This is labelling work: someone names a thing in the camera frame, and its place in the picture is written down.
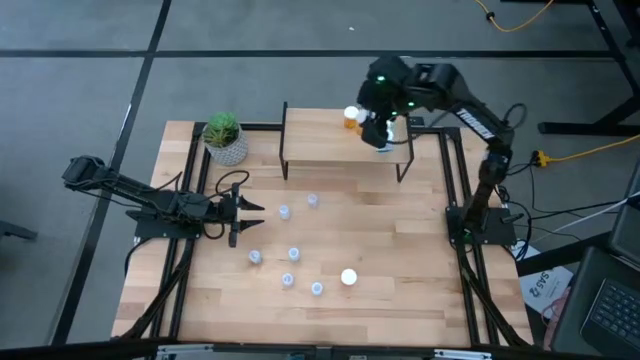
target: succulent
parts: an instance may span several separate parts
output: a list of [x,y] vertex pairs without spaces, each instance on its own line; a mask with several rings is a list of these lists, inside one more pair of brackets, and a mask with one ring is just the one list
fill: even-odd
[[216,148],[224,148],[236,141],[238,127],[236,116],[233,113],[220,112],[209,119],[202,136],[207,144]]

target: potted plant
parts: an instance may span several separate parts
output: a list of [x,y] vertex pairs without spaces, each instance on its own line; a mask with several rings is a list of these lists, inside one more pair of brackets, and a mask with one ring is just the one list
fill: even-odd
[[221,112],[211,117],[202,137],[211,158],[220,165],[237,165],[249,152],[247,137],[233,113]]

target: wooden platform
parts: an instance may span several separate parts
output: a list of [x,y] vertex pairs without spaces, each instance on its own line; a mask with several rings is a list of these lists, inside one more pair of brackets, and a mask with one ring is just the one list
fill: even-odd
[[[152,185],[183,170],[192,127],[192,122],[167,123]],[[447,242],[443,213],[447,196],[436,136],[415,141],[416,159],[398,184],[388,164],[372,163],[296,166],[285,181],[278,159],[280,133],[247,135],[250,154],[238,168],[248,170],[251,178],[241,194],[266,211],[245,212],[241,217],[266,222],[239,235],[235,249],[227,246],[226,238],[196,242],[180,340],[469,345],[457,262]],[[463,139],[475,186],[484,144],[466,130]],[[450,149],[455,163],[452,144]],[[202,152],[200,144],[192,189]],[[232,169],[211,164],[207,193]],[[309,193],[318,195],[317,209],[308,207]],[[291,208],[289,221],[278,217],[281,204]],[[209,228],[210,233],[217,231]],[[150,241],[133,255],[113,335],[126,331],[155,296],[167,243]],[[296,264],[287,260],[292,246],[301,252]],[[262,252],[260,266],[249,262],[251,249]],[[494,301],[520,336],[531,341],[512,258],[499,247],[484,249]],[[358,282],[351,288],[340,283],[345,268],[358,272]],[[285,272],[295,276],[295,286],[289,290],[280,284]],[[311,294],[314,281],[325,287],[320,297]],[[168,333],[172,308],[170,299],[161,334]],[[476,300],[486,341],[481,309]]]
[[[387,153],[377,153],[359,140],[354,129],[346,129],[340,109],[288,108],[284,133],[283,158],[286,161],[370,162],[406,164],[409,145],[394,145]],[[394,140],[407,139],[407,124],[398,117]]]

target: paper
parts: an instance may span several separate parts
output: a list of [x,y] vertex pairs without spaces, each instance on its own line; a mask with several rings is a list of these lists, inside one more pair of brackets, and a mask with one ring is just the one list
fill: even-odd
[[[512,247],[511,251],[514,256],[518,254],[522,246]],[[525,259],[538,255],[540,251],[529,246]],[[569,285],[569,281],[573,277],[571,271],[562,266],[553,269],[523,276],[520,278],[520,288],[524,297],[524,302],[531,306],[534,310],[541,313],[549,307],[552,302],[562,296],[564,290]],[[543,314],[546,318],[551,318],[552,312],[548,310]]]

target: floor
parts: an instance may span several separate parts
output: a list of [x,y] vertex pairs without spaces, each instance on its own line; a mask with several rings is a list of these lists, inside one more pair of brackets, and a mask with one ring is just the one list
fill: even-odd
[[[539,4],[486,3],[508,26]],[[618,44],[628,34],[610,1],[597,1]],[[0,0],[0,49],[145,50],[161,0]],[[159,50],[604,50],[584,6],[554,5],[520,32],[503,34],[471,0],[173,1]],[[624,49],[640,74],[640,55]],[[49,341],[70,283],[95,201],[62,186],[71,157],[111,158],[143,58],[9,58],[0,51],[0,219],[39,232],[36,241],[0,241],[0,348]],[[344,107],[354,101],[372,58],[162,58],[153,61],[133,123],[121,172],[151,176],[166,120],[206,120],[233,111],[246,122],[279,121],[282,101],[297,107]],[[591,122],[626,100],[618,66],[591,60],[409,59],[451,62],[474,94],[502,114],[515,102],[529,107],[516,134],[514,162],[532,150],[552,156],[619,140],[539,134],[541,121]],[[446,124],[458,125],[449,119]],[[639,123],[634,116],[628,123]],[[562,209],[623,196],[640,142],[536,169],[536,206]],[[512,198],[531,204],[528,172],[506,181]],[[571,229],[588,237],[614,216]],[[537,226],[571,220],[558,216]],[[110,206],[69,341],[108,338],[123,283],[123,261],[134,224]],[[541,236],[536,231],[534,239]],[[546,250],[571,238],[534,243]]]

